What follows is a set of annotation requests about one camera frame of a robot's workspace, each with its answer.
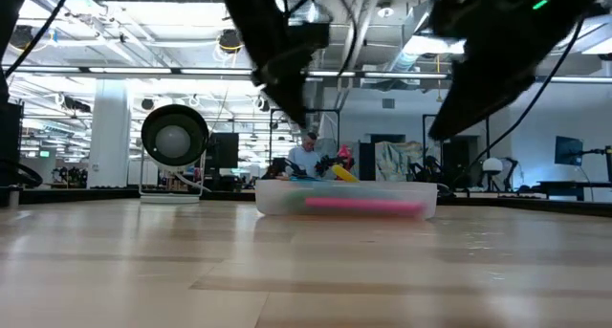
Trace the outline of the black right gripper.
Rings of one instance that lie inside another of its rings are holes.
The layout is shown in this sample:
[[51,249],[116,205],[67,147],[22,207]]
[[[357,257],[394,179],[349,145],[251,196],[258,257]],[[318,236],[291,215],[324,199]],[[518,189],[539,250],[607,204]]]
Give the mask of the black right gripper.
[[[574,0],[431,0],[429,27],[444,39],[464,42],[453,63],[456,76],[482,76],[497,60],[504,76],[533,69],[574,26]],[[460,77],[429,128],[447,140],[516,101],[535,73],[514,78]]]

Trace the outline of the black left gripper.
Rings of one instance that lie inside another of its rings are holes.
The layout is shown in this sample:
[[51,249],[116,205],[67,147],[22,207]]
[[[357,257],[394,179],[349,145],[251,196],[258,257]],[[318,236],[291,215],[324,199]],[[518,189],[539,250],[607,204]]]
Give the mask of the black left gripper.
[[224,0],[251,61],[256,82],[278,108],[300,127],[306,126],[304,69],[319,49],[299,35],[303,23],[328,23],[292,15],[313,0]]

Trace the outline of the yellow highlighter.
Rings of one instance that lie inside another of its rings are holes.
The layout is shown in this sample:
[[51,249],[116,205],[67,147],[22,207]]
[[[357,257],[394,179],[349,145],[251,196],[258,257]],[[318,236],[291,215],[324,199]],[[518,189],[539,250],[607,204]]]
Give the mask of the yellow highlighter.
[[360,180],[355,177],[352,173],[346,170],[340,164],[334,164],[331,167],[332,172],[341,180],[347,183],[358,183]]

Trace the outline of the clear plastic supply box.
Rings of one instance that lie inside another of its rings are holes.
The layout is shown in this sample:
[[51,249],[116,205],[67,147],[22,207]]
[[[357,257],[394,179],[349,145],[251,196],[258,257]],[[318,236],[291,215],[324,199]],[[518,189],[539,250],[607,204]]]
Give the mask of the clear plastic supply box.
[[[280,181],[280,180],[262,180],[255,186],[255,194],[261,200],[271,199],[273,197],[279,197],[283,194],[287,194],[293,190],[299,188],[319,188],[328,189],[339,194],[336,198],[345,199],[379,199],[382,200],[379,194],[372,198],[370,193],[372,191],[405,191],[405,190],[416,190],[416,191],[427,191],[438,197],[437,185],[432,183],[418,183],[418,182],[358,182],[358,183],[347,183],[342,181],[320,181],[320,182],[292,182],[292,181]],[[275,215],[275,216],[289,216],[289,215],[344,215],[344,216],[403,216],[417,219],[429,219],[423,217],[423,210],[413,212],[390,212],[390,211],[362,211],[362,210],[351,210],[351,209],[336,209],[336,208],[312,208],[308,207],[308,210],[302,214],[288,214],[288,215]]]

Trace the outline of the pink highlighter pen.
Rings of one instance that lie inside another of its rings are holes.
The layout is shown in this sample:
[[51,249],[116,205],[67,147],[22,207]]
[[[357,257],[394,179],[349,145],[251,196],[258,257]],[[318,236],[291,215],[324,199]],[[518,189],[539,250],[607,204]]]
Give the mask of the pink highlighter pen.
[[379,199],[345,199],[330,197],[312,197],[304,201],[307,207],[336,208],[362,211],[413,212],[422,210],[425,206],[418,202],[379,200]]

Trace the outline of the person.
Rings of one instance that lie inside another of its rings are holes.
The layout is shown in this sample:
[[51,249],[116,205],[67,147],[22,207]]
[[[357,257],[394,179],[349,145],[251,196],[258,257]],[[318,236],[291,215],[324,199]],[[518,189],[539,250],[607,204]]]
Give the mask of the person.
[[289,151],[286,160],[289,162],[286,171],[290,176],[305,173],[312,178],[323,178],[324,171],[318,171],[317,165],[320,164],[321,156],[315,151],[317,134],[308,132],[302,138],[302,144]]

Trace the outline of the red background robot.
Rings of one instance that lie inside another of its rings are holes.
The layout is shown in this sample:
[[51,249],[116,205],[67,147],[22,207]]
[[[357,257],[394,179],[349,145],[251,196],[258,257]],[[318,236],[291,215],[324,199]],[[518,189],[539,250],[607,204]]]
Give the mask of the red background robot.
[[352,150],[346,145],[342,144],[336,155],[335,163],[341,165],[345,170],[350,171],[355,164]]

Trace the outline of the black background cabinet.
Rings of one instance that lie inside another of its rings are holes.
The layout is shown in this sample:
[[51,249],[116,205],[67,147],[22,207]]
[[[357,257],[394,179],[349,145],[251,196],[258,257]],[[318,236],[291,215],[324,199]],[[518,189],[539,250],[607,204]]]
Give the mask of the black background cabinet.
[[239,135],[237,133],[213,133],[208,141],[206,169],[219,172],[220,169],[238,167]]

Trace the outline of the teal patterned cloth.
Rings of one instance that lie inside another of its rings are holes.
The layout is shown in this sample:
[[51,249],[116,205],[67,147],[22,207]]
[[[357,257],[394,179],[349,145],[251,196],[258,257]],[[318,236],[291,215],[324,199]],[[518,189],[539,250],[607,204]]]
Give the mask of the teal patterned cloth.
[[410,182],[415,180],[413,164],[422,162],[421,142],[377,142],[375,170],[377,182]]

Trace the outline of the black background table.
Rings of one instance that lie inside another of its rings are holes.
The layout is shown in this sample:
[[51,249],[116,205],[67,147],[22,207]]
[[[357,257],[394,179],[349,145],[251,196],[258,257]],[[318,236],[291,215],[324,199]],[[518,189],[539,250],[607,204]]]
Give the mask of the black background table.
[[575,197],[578,201],[584,200],[584,190],[593,192],[594,188],[612,189],[610,182],[580,182],[580,181],[540,181],[535,186],[521,186],[518,193],[545,194],[548,199],[553,196]]

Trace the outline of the white pillar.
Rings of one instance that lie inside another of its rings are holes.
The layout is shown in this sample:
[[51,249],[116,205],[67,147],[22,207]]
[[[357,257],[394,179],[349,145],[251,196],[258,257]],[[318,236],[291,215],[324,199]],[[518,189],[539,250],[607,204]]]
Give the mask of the white pillar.
[[123,79],[97,79],[87,186],[127,186],[132,98]]

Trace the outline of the black side panel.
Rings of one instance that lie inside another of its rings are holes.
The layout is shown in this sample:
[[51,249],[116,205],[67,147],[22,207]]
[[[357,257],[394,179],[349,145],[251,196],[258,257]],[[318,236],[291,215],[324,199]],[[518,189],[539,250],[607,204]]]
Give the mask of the black side panel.
[[0,186],[16,183],[22,112],[21,105],[0,103]]

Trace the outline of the black background rig frame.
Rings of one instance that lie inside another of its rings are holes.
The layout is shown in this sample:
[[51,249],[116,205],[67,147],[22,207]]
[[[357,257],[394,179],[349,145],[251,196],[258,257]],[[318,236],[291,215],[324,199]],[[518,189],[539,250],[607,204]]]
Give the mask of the black background rig frame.
[[269,121],[269,152],[273,155],[273,131],[280,128],[281,123],[287,123],[290,135],[296,145],[302,145],[302,139],[307,133],[317,134],[316,152],[325,156],[336,155],[340,149],[340,113],[336,109],[306,109],[305,128],[301,128],[279,108],[272,108]]

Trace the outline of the dark wall monitor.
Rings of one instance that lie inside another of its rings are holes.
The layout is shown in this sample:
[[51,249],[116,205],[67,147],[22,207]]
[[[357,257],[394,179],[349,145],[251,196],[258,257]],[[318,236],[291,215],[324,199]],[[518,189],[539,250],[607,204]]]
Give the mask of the dark wall monitor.
[[557,136],[555,142],[555,164],[581,166],[582,151],[582,140]]

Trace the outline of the black aluminium table frame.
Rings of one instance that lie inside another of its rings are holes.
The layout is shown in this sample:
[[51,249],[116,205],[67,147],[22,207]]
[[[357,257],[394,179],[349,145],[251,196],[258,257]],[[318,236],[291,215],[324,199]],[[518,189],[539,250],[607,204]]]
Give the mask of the black aluminium table frame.
[[[8,186],[0,186],[0,208],[9,205],[10,194],[19,194],[21,205],[42,205],[52,203],[68,203],[81,201],[99,201],[115,199],[138,199],[140,194],[135,189],[104,188],[104,189],[19,189]],[[435,213],[440,206],[467,206],[467,207],[500,207],[517,208],[536,211],[551,211],[562,214],[575,214],[585,216],[598,216],[612,218],[612,203],[585,203],[564,202],[544,199],[525,199],[517,197],[469,197],[455,198],[443,197],[427,191],[405,190],[405,191],[372,191],[372,198],[379,194],[383,200],[396,200],[421,203],[424,205],[423,217],[428,218]],[[205,193],[202,199],[205,201],[230,201],[230,202],[253,202],[257,210],[266,215],[288,215],[302,214],[305,212],[304,202],[295,204],[291,202],[297,197],[297,192],[291,191],[279,197],[271,199],[259,199],[254,193],[212,192]]]

